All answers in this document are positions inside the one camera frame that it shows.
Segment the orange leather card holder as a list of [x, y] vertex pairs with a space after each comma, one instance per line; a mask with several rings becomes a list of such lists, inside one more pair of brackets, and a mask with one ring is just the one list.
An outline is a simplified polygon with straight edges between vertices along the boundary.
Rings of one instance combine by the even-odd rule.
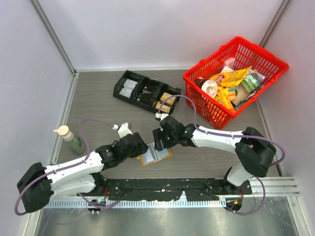
[[136, 157], [141, 161], [142, 166], [147, 166], [159, 162], [163, 159], [172, 156], [171, 149], [164, 148], [162, 151], [155, 150], [154, 143], [148, 144], [148, 150], [146, 153]]

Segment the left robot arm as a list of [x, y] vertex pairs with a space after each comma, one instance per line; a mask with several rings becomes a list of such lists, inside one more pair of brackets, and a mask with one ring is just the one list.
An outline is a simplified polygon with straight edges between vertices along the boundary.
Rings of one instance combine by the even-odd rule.
[[65, 185], [72, 180], [82, 183], [82, 176], [114, 168], [128, 158], [138, 157], [148, 150], [148, 145], [139, 133], [127, 134], [110, 145], [98, 147], [86, 156], [58, 165], [44, 167], [42, 163], [32, 164], [17, 183], [20, 193], [14, 211], [19, 212], [22, 203], [25, 213], [33, 213], [44, 208], [53, 196], [66, 191]]

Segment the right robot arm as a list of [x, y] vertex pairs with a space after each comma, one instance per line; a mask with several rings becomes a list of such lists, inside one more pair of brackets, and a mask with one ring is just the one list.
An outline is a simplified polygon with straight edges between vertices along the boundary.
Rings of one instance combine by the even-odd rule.
[[274, 145], [255, 128], [245, 131], [215, 131], [197, 124], [184, 126], [168, 114], [156, 114], [159, 128], [153, 131], [155, 150], [176, 145], [194, 148], [215, 148], [235, 154], [238, 166], [228, 169], [222, 182], [227, 194], [235, 194], [252, 177], [266, 177], [276, 154]]

